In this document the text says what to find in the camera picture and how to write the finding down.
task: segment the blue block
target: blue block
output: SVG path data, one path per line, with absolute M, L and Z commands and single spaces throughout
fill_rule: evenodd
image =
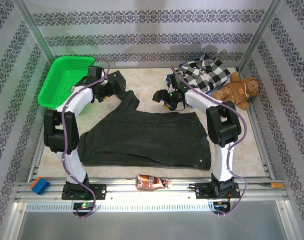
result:
M 49 186 L 49 184 L 50 183 L 48 181 L 39 176 L 36 181 L 31 185 L 30 189 L 36 194 L 41 195 Z

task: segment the bottle cap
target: bottle cap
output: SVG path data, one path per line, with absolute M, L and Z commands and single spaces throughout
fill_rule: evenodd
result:
M 173 183 L 171 180 L 167 180 L 168 184 L 167 184 L 167 188 L 170 189 L 173 186 Z

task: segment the orange handle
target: orange handle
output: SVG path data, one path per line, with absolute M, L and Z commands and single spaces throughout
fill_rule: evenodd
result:
M 280 183 L 280 182 L 272 182 L 271 183 L 271 188 L 274 188 L 274 189 L 282 189 L 284 188 L 284 184 Z

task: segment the brown teddy bear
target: brown teddy bear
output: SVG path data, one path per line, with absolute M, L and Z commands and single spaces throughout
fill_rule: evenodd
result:
M 225 101 L 231 101 L 241 109 L 248 109 L 248 98 L 258 94 L 258 81 L 255 78 L 240 79 L 238 72 L 232 73 L 231 82 L 212 93 L 212 97 Z

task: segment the black and white plaid shirt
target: black and white plaid shirt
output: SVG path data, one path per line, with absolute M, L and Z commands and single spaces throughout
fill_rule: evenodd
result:
M 176 71 L 190 85 L 198 87 L 204 93 L 225 83 L 231 76 L 221 60 L 210 59 L 206 54 L 184 63 Z M 177 76 L 174 77 L 177 83 L 182 82 Z

